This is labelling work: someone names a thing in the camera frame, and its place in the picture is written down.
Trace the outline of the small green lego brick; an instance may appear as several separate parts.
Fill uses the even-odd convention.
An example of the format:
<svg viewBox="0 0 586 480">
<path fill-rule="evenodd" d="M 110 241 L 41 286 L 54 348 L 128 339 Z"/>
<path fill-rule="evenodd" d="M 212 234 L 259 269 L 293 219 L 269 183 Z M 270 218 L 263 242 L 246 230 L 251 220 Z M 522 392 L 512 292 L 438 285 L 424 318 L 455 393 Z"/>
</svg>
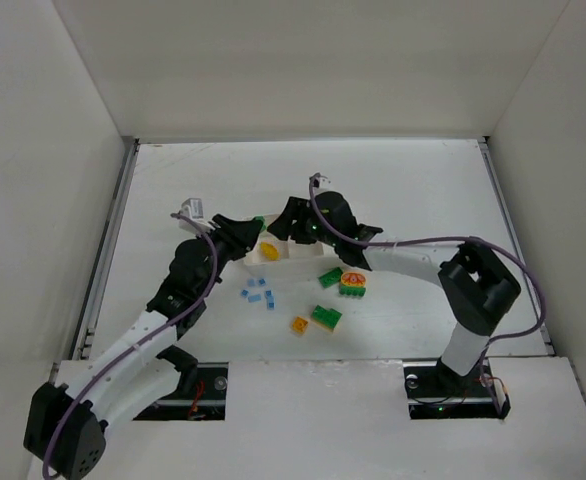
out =
<svg viewBox="0 0 586 480">
<path fill-rule="evenodd" d="M 253 220 L 259 221 L 260 222 L 260 232 L 263 232 L 266 230 L 267 226 L 266 226 L 266 220 L 263 216 L 256 216 L 253 218 Z"/>
</svg>

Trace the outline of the yellow sloped lego brick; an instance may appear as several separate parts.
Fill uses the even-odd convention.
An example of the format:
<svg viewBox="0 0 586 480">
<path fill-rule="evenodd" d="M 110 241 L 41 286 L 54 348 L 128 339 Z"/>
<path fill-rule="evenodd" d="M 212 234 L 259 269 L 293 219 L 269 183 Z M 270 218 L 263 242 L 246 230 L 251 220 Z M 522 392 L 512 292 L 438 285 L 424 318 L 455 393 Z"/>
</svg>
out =
<svg viewBox="0 0 586 480">
<path fill-rule="evenodd" d="M 278 261 L 280 252 L 277 247 L 269 242 L 261 242 L 259 246 L 261 255 L 268 261 Z"/>
</svg>

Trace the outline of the green long lego brick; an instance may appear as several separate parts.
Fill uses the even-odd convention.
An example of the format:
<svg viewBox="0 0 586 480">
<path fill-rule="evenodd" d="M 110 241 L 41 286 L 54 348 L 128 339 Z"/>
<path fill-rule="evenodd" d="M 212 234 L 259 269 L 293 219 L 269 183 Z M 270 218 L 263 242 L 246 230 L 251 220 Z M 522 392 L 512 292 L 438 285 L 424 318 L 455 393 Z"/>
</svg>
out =
<svg viewBox="0 0 586 480">
<path fill-rule="evenodd" d="M 323 288 L 329 288 L 333 285 L 339 284 L 343 270 L 340 267 L 333 268 L 318 277 L 318 281 Z"/>
</svg>

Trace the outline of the small orange lego brick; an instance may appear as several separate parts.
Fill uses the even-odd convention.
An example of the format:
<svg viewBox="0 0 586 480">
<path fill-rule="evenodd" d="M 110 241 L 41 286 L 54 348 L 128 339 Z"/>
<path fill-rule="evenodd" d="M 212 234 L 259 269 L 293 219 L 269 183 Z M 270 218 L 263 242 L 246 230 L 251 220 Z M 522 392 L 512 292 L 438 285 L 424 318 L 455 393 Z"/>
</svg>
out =
<svg viewBox="0 0 586 480">
<path fill-rule="evenodd" d="M 295 333 L 296 335 L 302 336 L 307 331 L 308 325 L 309 325 L 308 320 L 306 320 L 302 317 L 296 317 L 292 321 L 290 328 L 293 333 Z"/>
</svg>

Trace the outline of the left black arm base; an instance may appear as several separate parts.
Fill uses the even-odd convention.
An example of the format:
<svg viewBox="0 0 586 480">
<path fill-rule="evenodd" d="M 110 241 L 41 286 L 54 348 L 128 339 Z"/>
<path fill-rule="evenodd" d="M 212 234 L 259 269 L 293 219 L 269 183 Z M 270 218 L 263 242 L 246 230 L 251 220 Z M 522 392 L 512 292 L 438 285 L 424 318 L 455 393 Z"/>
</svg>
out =
<svg viewBox="0 0 586 480">
<path fill-rule="evenodd" d="M 180 378 L 176 388 L 140 412 L 135 421 L 224 421 L 228 363 L 200 363 L 177 346 L 158 355 L 170 362 Z"/>
</svg>

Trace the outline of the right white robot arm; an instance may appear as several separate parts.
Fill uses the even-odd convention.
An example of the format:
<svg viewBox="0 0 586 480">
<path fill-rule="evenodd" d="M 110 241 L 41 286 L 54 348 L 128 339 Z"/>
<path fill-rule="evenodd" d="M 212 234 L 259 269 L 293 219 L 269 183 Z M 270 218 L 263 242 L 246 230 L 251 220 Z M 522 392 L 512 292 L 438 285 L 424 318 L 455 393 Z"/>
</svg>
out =
<svg viewBox="0 0 586 480">
<path fill-rule="evenodd" d="M 267 231 L 281 241 L 323 243 L 343 263 L 390 272 L 442 289 L 456 320 L 451 339 L 436 363 L 439 382 L 464 384 L 521 286 L 493 251 L 468 240 L 404 246 L 380 227 L 360 223 L 344 197 L 326 191 L 314 201 L 291 197 Z"/>
</svg>

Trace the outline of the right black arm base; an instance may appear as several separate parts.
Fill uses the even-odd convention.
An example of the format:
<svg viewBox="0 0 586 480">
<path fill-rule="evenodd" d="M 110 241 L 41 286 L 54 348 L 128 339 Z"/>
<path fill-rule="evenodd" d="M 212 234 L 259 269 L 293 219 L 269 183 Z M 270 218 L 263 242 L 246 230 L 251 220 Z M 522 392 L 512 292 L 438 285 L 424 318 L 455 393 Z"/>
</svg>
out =
<svg viewBox="0 0 586 480">
<path fill-rule="evenodd" d="M 409 365 L 404 388 L 411 420 L 505 420 L 512 408 L 506 385 L 488 366 L 484 373 L 475 368 L 465 380 L 445 385 L 434 365 Z"/>
</svg>

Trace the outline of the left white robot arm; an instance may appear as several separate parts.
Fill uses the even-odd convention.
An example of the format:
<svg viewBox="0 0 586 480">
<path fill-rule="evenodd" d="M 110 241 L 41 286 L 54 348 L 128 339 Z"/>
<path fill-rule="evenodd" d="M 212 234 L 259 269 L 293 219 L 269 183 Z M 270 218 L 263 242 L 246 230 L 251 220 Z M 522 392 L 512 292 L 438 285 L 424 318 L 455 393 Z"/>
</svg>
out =
<svg viewBox="0 0 586 480">
<path fill-rule="evenodd" d="M 30 402 L 23 446 L 45 479 L 82 479 L 102 457 L 117 419 L 128 421 L 176 389 L 196 359 L 177 341 L 206 309 L 225 266 L 255 246 L 263 223 L 214 216 L 178 245 L 167 276 L 134 324 L 74 380 L 43 383 Z"/>
</svg>

